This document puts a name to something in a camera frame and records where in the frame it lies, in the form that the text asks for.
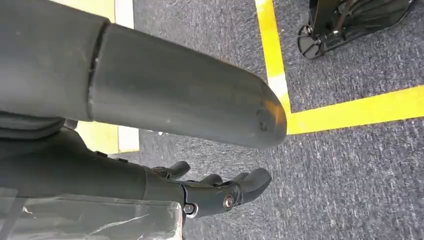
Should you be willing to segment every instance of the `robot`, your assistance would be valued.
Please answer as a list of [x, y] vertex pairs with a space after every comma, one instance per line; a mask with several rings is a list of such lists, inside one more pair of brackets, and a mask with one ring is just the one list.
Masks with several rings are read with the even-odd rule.
[[[184, 161], [148, 168], [113, 159], [89, 150], [65, 124], [98, 121], [268, 148], [284, 139], [287, 122], [258, 76], [48, 0], [3, 0], [0, 22], [0, 240], [33, 239], [46, 216], [55, 233], [38, 239], [59, 239], [57, 231], [138, 239], [140, 225], [146, 237], [160, 227], [153, 220], [166, 228], [176, 214], [183, 223], [226, 213], [270, 184], [263, 168], [225, 182], [217, 174], [180, 181], [190, 170]], [[148, 203], [174, 203], [176, 211], [153, 207], [133, 231], [114, 228], [141, 217], [138, 207]]]

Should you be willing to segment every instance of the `bolt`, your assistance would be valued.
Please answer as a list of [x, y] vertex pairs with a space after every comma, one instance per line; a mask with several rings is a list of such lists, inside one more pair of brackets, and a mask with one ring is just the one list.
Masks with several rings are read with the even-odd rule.
[[310, 26], [305, 26], [305, 28], [304, 28], [304, 33], [305, 34], [307, 34], [307, 35], [311, 35], [311, 33], [312, 33], [312, 29], [311, 29], [311, 27]]
[[184, 205], [184, 213], [185, 214], [193, 214], [195, 212], [195, 206], [192, 204]]
[[224, 197], [224, 202], [223, 202], [223, 205], [224, 205], [224, 209], [225, 210], [230, 210], [232, 207], [233, 207], [233, 196], [231, 196], [231, 195], [226, 195], [225, 197]]

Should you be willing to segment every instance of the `caster wheel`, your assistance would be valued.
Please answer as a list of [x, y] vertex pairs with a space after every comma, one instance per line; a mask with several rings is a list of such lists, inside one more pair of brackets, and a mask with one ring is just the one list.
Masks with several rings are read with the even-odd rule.
[[304, 25], [297, 34], [297, 47], [307, 59], [314, 59], [323, 55], [320, 51], [321, 41], [319, 39], [313, 39], [311, 33], [311, 27], [309, 25]]

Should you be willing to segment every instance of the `clear plastic sheet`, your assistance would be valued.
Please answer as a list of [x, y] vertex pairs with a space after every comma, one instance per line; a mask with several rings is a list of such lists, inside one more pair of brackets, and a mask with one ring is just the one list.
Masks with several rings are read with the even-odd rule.
[[17, 197], [0, 188], [0, 240], [180, 240], [179, 203], [80, 195]]

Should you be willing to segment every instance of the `white stripe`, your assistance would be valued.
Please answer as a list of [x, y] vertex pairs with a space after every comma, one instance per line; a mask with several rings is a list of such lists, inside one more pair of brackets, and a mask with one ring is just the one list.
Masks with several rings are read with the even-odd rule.
[[115, 22], [121, 26], [134, 29], [133, 0], [115, 0]]
[[[133, 0], [115, 0], [115, 23], [134, 29]], [[118, 127], [119, 152], [138, 151], [140, 149], [139, 130], [133, 127]]]

